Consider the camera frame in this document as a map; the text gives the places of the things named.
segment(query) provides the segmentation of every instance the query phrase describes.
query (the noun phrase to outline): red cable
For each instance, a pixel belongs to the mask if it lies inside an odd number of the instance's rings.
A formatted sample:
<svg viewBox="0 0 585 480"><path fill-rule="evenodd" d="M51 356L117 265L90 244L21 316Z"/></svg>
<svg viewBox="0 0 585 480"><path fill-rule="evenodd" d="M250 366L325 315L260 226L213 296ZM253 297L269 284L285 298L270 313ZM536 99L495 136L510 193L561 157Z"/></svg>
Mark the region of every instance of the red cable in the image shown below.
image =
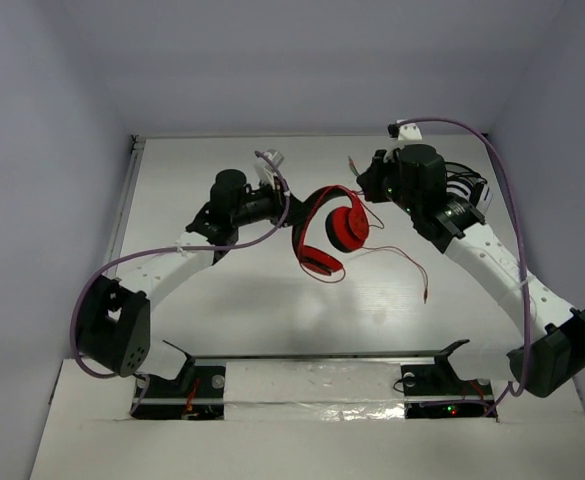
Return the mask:
<svg viewBox="0 0 585 480"><path fill-rule="evenodd" d="M397 253L397 254L405 257L412 264L414 264L419 269L419 271L421 272L421 276L423 277L423 303L427 303L429 289L430 289L430 279L428 277L428 272L425 269L425 267L423 267L423 265L421 265L419 262L417 262L412 257L410 257L407 253L405 253L405 251L403 249L396 247L394 245L384 245L382 247L362 247L362 248L364 250L368 250L371 252L383 252L383 251L394 252L394 253Z"/></svg>

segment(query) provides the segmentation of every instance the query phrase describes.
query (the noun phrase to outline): headphone ear cup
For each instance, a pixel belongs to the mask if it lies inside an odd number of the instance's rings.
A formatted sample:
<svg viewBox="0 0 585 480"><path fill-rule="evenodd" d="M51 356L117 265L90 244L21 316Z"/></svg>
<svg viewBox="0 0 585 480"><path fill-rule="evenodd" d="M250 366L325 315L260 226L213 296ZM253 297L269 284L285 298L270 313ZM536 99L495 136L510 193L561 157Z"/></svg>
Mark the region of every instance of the headphone ear cup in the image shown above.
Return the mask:
<svg viewBox="0 0 585 480"><path fill-rule="evenodd" d="M325 219L325 232L328 235L328 240L334 248L343 253L358 250L365 243L365 238L357 238L350 228L348 217L351 210L349 207L339 207L332 210Z"/></svg>
<svg viewBox="0 0 585 480"><path fill-rule="evenodd" d="M299 262L308 270L328 277L333 273L343 270L343 264L336 258L318 248L307 245L301 248Z"/></svg>

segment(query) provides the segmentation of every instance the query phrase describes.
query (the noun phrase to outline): white table surface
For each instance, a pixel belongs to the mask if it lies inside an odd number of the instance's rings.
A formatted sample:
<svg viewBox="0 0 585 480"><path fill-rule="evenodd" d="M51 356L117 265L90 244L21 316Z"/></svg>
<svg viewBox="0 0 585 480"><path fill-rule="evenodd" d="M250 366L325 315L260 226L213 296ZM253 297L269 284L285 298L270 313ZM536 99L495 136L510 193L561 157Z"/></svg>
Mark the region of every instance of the white table surface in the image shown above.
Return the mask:
<svg viewBox="0 0 585 480"><path fill-rule="evenodd" d="M467 136L426 140L447 160L478 169L491 181L496 195L487 218L513 248L482 146ZM354 186L347 156L363 169L374 150L386 145L384 137L149 140L122 253L171 244L207 199L216 172L238 168L254 178L255 149L286 155L283 173L303 199L322 185ZM154 311L153 333L195 355L440 349L465 337L474 349L520 345L514 326L481 287L420 239L406 216L389 205L373 210L387 228L373 231L369 243L399 245L428 269L427 305L418 271L392 254L339 255L346 281L312 281L300 272L289 231L283 231L258 247L230 253L175 291ZM334 252L322 223L318 217L308 242ZM241 240L266 228L247 227ZM585 479L585 415L572 382L545 400L506 400L499 423L143 422L127 415L132 388L130 379L95 380L66 361L32 478Z"/></svg>

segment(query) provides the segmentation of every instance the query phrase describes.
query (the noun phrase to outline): purple cable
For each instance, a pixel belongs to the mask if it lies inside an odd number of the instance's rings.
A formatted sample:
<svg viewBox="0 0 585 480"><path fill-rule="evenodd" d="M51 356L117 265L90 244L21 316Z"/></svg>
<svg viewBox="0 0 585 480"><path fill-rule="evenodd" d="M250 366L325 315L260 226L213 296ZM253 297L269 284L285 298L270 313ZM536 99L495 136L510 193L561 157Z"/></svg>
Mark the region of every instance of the purple cable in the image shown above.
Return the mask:
<svg viewBox="0 0 585 480"><path fill-rule="evenodd" d="M461 127L475 137L477 137L485 148L488 150L488 154L492 160L492 163L497 168L497 178L500 178L504 191L503 191L503 199L505 204L510 212L510 217L512 219L512 227L514 228L514 234L516 236L516 246L519 250L519 278L521 282L524 282L521 287L521 294L523 296L523 372L521 373L521 382L519 383L519 388L515 389L514 384L512 382L508 382L507 388L501 393L501 395L496 399L492 407L484 414L484 416L490 415L499 405L505 396L508 393L511 393L514 397L519 397L525 392L525 385L528 381L528 375L530 372L530 361L531 361L531 350L532 350L532 315L530 312L530 289L528 287L527 282L525 281L528 276L528 263L527 257L525 255L525 247L523 245L523 232L521 231L521 226L519 223L519 216L516 205L514 203L514 199L512 197L512 190L510 188L510 183L508 181L508 176L505 171L505 163L499 155L499 152L496 151L494 145L490 143L490 141L485 138L481 132L478 130L466 125L463 122L459 122L458 120L454 120L451 118L445 117L416 117L410 118L408 120L401 120L397 122L397 127L401 128L403 125L407 125L409 123L430 123L430 122L442 122L442 123L449 123L452 125L456 125Z"/></svg>
<svg viewBox="0 0 585 480"><path fill-rule="evenodd" d="M274 162L272 162L272 160L270 160L267 157L267 155L264 155L262 152L259 152L259 151L255 151L254 154L257 157L265 160L265 162L272 168L272 170L274 171L274 173L278 177L279 182L281 182L281 190L282 190L284 197L285 197L285 205L283 207L283 213L281 214L281 218L279 218L279 221L277 222L277 224L273 228L271 228L269 231L264 233L262 236L257 238L256 240L252 240L250 242L241 243L241 244L237 244L237 245L224 245L224 246L216 246L216 245L187 246L187 247L181 247L181 250L188 250L188 251L212 250L215 252L226 252L229 250L239 250L242 248L248 248L248 247L252 247L252 246L254 246L258 243L261 243L262 241L270 238L272 235L274 235L274 233L279 228L281 228L283 226L283 223L285 222L285 219L288 216L288 212L290 210L290 193L289 193L290 189L288 188L288 184L285 181L285 178L283 178L283 175L281 175L281 172L279 171L278 167L274 164ZM90 290L90 287L92 287L92 285L99 278L100 275L102 275L104 272L107 272L110 268L112 268L116 265L119 265L121 263L130 261L130 260L134 260L135 258L139 258L139 257L146 257L149 255L158 255L158 254L162 254L162 253L173 253L176 251L178 251L178 247L174 246L174 247L154 248L151 250L143 250L141 252L131 253L129 255L117 258L115 260L112 260L111 262L106 263L105 265L100 267L96 272L94 272L94 274L90 277L90 279L87 281L87 283L85 284L85 286L81 290L81 293L79 294L79 298L77 299L76 304L74 305L74 310L72 311L72 321L70 322L70 348L72 350L72 356L74 357L74 360L79 365L81 370L83 370L85 373L87 373L88 375L91 375L92 377L95 377L95 378L112 378L112 377L116 376L116 374L114 374L114 373L99 373L99 372L92 370L90 367L88 367L85 364L85 362L83 361L83 358L81 357L81 353L79 352L79 347L77 345L77 338L76 338L76 329L77 329L77 324L79 321L79 311L81 310L81 305L83 304L83 301L85 300L85 297L87 296L88 291ZM139 396L139 400L137 402L137 405L143 399L144 394L145 394L145 392L142 392L141 395Z"/></svg>
<svg viewBox="0 0 585 480"><path fill-rule="evenodd" d="M134 405L132 405L132 408L130 408L130 415L134 415L134 412L136 412L136 409L139 408L139 405L141 405L141 402L145 398L145 394L148 393L148 389L150 388L150 376L147 373L139 375L136 378L142 379L145 382L145 385L143 385L141 393L139 393L138 400L134 403Z"/></svg>

